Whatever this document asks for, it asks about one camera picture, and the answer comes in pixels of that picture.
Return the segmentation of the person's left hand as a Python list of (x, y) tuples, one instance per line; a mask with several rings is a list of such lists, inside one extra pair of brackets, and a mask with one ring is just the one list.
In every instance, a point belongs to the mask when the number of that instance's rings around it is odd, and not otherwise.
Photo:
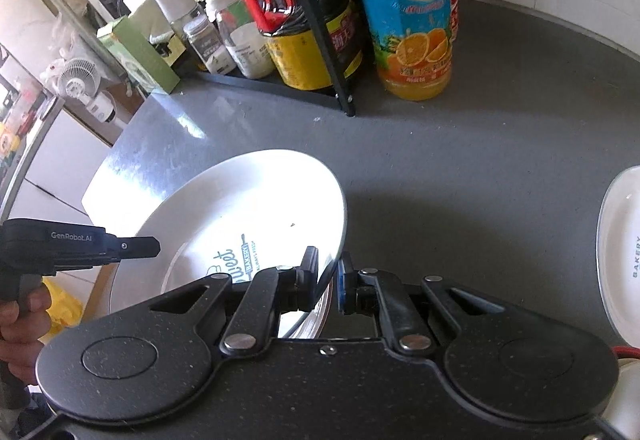
[(51, 328), (50, 291), (41, 283), (28, 294), (26, 302), (27, 311), (20, 314), (16, 301), (1, 301), (0, 358), (13, 376), (25, 385), (35, 385), (37, 358), (43, 349), (40, 338)]

